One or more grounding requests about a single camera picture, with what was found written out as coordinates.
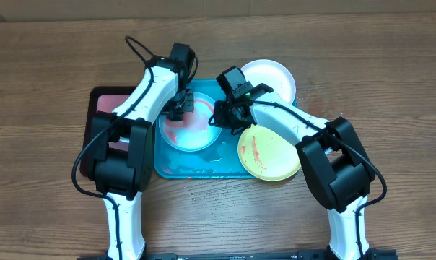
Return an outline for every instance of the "black cable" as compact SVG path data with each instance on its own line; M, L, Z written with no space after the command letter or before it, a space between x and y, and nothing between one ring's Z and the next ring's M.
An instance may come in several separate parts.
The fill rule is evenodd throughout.
M125 41L128 44L128 46L130 46L131 50L133 50L134 53L136 53L136 55L147 66L146 59L144 59L144 57L132 46L132 44L129 42L129 40L132 40L136 44L140 45L144 50L146 50L151 55L152 55L152 52L148 48L146 48L144 45L142 45L139 41L133 39L132 37L130 37L130 36L125 37ZM149 70L151 78L149 79L149 83L148 83L146 89L141 94L141 96L139 96L138 99L136 99L136 101L133 103L133 105L131 105L128 108L127 111L123 112L120 116L118 116L112 123L109 124L109 126L106 126L101 132L99 132L95 137L93 137L93 139L91 139L87 145L85 145L85 147L82 149L82 151L79 153L79 155L75 159L74 166L72 167L72 174L71 174L72 183L74 184L74 187L77 191L79 191L82 194L88 195L88 196L93 196L93 197L101 198L101 199L107 199L113 205L113 209L115 210L115 236L116 236L117 247L118 247L118 258L120 260L122 260L122 245L121 245L121 240L120 240L120 220L119 220L119 216L118 216L118 205L116 204L116 202L112 198L110 198L107 195L97 194L97 193L90 192L90 191L85 191L82 187L80 187L80 185L77 183L77 168L78 168L80 162L82 161L83 156L88 151L88 149L91 147L91 145L94 144L95 141L98 138L100 138L106 131L108 131L109 129L112 129L122 118L125 118L125 116L127 116L131 111L133 111L133 109L135 109L135 107L141 102L141 100L144 98L144 96L149 92L152 84L154 83L154 72L152 72L152 69L150 67L147 67L147 69Z
M261 104L261 105L270 105L270 106L274 106L276 108L281 108L282 110L288 112L289 114L293 115L295 118L298 118L301 122L303 122L305 125L307 125L307 127L311 127L312 129L315 129L317 131L324 131L324 129L314 125L313 123L311 123L309 120L304 119L302 116L300 116L299 114L297 114L296 112L294 112L293 110L289 109L288 107L276 103L276 102L266 102L266 101L257 101L257 100L252 100L252 101L248 101L248 102L242 102L242 103L236 103L233 104L229 107L229 109L234 108L234 107L239 107L242 105L253 105L253 104ZM209 125L214 125L214 123L212 123L213 120L213 116L210 117L209 119ZM361 259L364 259L364 252L362 252L362 244L361 244L361 235L360 235L360 230L359 230L359 216L361 215L361 210L364 209L367 206L373 205L375 203L380 202L382 199L385 198L386 196L386 191L387 191L387 186L386 186L386 182L385 179L383 178L382 174L380 173L380 171L366 158L364 158L364 156L362 156L360 153L358 153L358 151L356 151L355 149L351 148L348 144L345 144L343 141L341 141L339 138L337 138L336 136L334 136L333 134L329 134L326 131L326 136L331 138L332 140L334 140L335 142L337 142L338 145L340 145L340 147L342 147L343 149L349 150L350 152L353 152L356 156L358 156L365 164L367 164L369 167L372 168L372 170L375 172L376 176L378 177L378 179L380 180L380 183L382 184L382 194L376 198L373 199L369 202L366 202L364 204L361 204L356 211L354 212L354 216L355 216L355 220L356 220L356 237L357 237L357 245L359 248L359 253L361 255Z
M196 76L197 67L199 67L199 60L197 59L197 56L194 57L194 60L196 60L196 68L194 69L194 72L189 77L187 84L191 83L191 81L194 79L194 77Z

